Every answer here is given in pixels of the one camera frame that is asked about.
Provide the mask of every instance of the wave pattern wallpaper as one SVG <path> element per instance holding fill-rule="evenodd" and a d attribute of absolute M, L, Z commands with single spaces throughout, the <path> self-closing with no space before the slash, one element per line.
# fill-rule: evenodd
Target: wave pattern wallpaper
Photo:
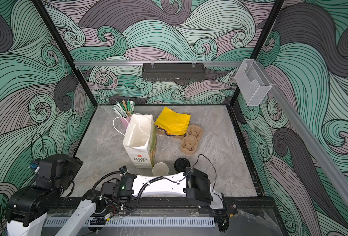
<path fill-rule="evenodd" d="M 31 156 L 73 154 L 93 110 L 32 2 L 0 0 L 0 235 Z"/>
<path fill-rule="evenodd" d="M 348 179 L 348 0 L 285 5 L 259 61 Z M 269 93 L 238 122 L 289 235 L 348 235 L 348 208 Z"/>
<path fill-rule="evenodd" d="M 248 59 L 274 0 L 44 0 L 74 60 Z M 145 82 L 142 67 L 83 67 L 100 104 L 229 103 L 237 68 L 203 82 Z"/>

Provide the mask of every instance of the aluminum rail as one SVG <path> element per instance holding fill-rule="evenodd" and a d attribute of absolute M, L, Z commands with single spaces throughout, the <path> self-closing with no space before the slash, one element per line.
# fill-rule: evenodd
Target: aluminum rail
<path fill-rule="evenodd" d="M 242 61 L 128 61 L 128 60 L 78 60 L 74 61 L 74 65 L 78 66 L 143 66 L 144 63 L 189 63 L 204 66 L 220 66 L 220 67 L 239 67 Z"/>
<path fill-rule="evenodd" d="M 296 129 L 298 135 L 305 143 L 305 146 L 307 147 L 309 153 L 317 160 L 318 164 L 321 166 L 322 170 L 325 172 L 328 179 L 333 184 L 343 201 L 346 203 L 346 206 L 348 207 L 347 178 L 336 166 L 330 155 L 327 153 L 326 149 L 315 137 L 308 125 L 305 124 L 300 115 L 288 103 L 284 93 L 276 84 L 272 82 L 270 76 L 267 74 L 262 64 L 257 63 L 257 65 L 261 69 L 263 76 L 265 76 L 272 85 L 272 88 L 270 89 L 271 94 L 275 97 L 277 103 L 282 108 L 285 115 L 288 117 L 288 120 Z"/>

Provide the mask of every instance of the white paper bag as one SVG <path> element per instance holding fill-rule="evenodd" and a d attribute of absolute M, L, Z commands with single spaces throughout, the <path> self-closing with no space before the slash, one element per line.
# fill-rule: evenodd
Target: white paper bag
<path fill-rule="evenodd" d="M 133 114 L 124 135 L 123 146 L 135 167 L 153 168 L 156 143 L 153 115 Z"/>

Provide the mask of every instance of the metal rail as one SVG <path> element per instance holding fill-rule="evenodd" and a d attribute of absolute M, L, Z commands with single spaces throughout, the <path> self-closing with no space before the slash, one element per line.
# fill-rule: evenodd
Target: metal rail
<path fill-rule="evenodd" d="M 74 65 L 78 66 L 143 66 L 144 63 L 202 63 L 204 66 L 239 67 L 242 61 L 127 61 L 127 60 L 78 60 Z"/>

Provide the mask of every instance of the straw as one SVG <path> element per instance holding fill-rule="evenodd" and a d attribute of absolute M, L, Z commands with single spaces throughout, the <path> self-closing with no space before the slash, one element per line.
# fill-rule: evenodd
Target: straw
<path fill-rule="evenodd" d="M 114 105 L 112 109 L 118 116 L 127 118 L 134 113 L 135 103 L 133 101 L 129 101 L 129 99 L 127 103 L 124 100 L 122 101 L 122 103 L 123 104 L 121 104 L 120 102 L 116 102 L 116 105 Z"/>

